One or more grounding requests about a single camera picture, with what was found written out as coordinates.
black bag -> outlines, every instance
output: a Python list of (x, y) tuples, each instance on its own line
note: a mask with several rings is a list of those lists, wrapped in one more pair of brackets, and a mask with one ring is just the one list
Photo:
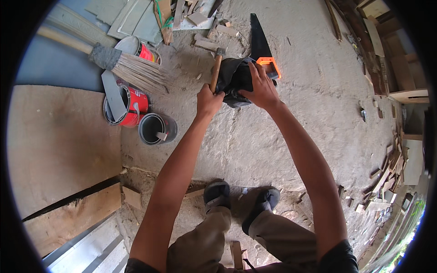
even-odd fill
[(241, 89), (253, 92), (252, 76), (248, 66), (248, 63), (252, 61), (251, 58), (227, 58), (220, 65), (215, 92), (225, 92), (223, 102), (232, 108), (239, 108), (252, 103), (238, 94), (238, 90)]

broom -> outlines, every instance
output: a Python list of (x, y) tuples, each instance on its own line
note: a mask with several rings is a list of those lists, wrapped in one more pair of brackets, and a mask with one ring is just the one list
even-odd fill
[(109, 48), (100, 43), (93, 47), (47, 27), (40, 27), (37, 34), (88, 54), (89, 61), (112, 71), (143, 91), (166, 97), (165, 86), (170, 86), (175, 81), (175, 77), (161, 65), (122, 53), (119, 49)]

orange saw handle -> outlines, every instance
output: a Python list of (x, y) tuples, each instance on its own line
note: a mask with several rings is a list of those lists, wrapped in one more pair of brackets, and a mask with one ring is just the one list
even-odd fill
[(273, 57), (259, 57), (257, 64), (264, 66), (266, 70), (267, 77), (270, 79), (280, 79), (281, 72), (277, 68), (276, 61)]

shoe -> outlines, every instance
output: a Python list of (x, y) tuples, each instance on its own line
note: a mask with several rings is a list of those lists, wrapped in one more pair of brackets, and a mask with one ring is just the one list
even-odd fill
[(243, 232), (249, 235), (249, 227), (255, 220), (255, 218), (263, 211), (273, 210), (275, 206), (279, 203), (280, 198), (281, 193), (275, 187), (271, 187), (261, 191), (257, 197), (257, 200), (255, 201), (255, 206), (249, 213), (249, 216), (241, 224)]
[(223, 206), (231, 209), (231, 200), (229, 198), (230, 187), (223, 179), (216, 179), (205, 187), (203, 192), (203, 201), (205, 202), (206, 213), (211, 208)]

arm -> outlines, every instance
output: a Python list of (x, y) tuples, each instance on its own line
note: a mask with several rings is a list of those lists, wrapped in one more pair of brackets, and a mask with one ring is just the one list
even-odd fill
[(264, 68), (258, 64), (255, 67), (252, 63), (249, 66), (253, 92), (245, 90), (240, 92), (269, 113), (287, 143), (312, 203), (317, 257), (320, 260), (330, 249), (347, 239), (346, 221), (337, 185), (322, 153), (279, 99), (273, 82), (266, 76)]
[(132, 243), (130, 258), (166, 271), (167, 249), (174, 219), (193, 176), (206, 129), (220, 109), (225, 94), (212, 94), (208, 84), (197, 94), (197, 115), (161, 169), (146, 214)]

